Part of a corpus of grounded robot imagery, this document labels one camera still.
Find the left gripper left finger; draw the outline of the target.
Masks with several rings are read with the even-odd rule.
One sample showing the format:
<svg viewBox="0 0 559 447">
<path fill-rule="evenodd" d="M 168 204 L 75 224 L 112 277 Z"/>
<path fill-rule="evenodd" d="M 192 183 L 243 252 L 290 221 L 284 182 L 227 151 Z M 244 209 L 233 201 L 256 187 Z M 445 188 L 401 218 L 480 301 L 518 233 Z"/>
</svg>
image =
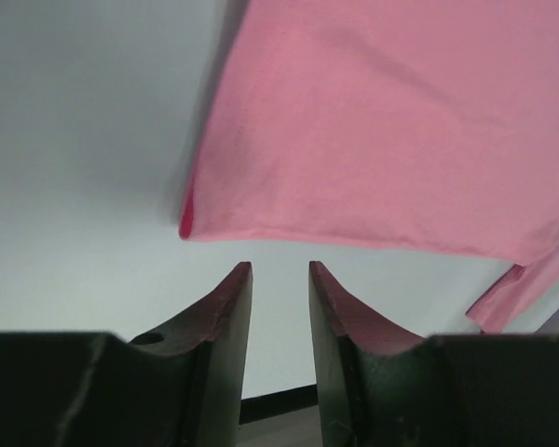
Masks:
<svg viewBox="0 0 559 447">
<path fill-rule="evenodd" d="M 123 341 L 110 332 L 0 332 L 0 446 L 232 446 L 252 267 Z"/>
</svg>

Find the pink t shirt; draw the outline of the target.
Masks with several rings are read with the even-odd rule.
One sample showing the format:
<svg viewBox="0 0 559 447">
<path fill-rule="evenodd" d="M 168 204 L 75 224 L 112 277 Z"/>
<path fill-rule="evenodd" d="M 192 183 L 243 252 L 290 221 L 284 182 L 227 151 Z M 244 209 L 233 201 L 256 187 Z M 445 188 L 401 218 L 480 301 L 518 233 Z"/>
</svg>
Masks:
<svg viewBox="0 0 559 447">
<path fill-rule="evenodd" d="M 559 1 L 252 1 L 185 240 L 495 258 L 500 332 L 559 280 Z"/>
</svg>

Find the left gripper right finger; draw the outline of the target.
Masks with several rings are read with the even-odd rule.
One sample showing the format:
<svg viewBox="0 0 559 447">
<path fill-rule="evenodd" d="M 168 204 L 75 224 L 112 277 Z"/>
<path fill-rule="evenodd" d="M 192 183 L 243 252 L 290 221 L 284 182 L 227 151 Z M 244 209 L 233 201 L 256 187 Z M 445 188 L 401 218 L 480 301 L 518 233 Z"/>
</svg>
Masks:
<svg viewBox="0 0 559 447">
<path fill-rule="evenodd" d="M 559 446 L 559 335 L 420 337 L 309 265 L 326 446 Z"/>
</svg>

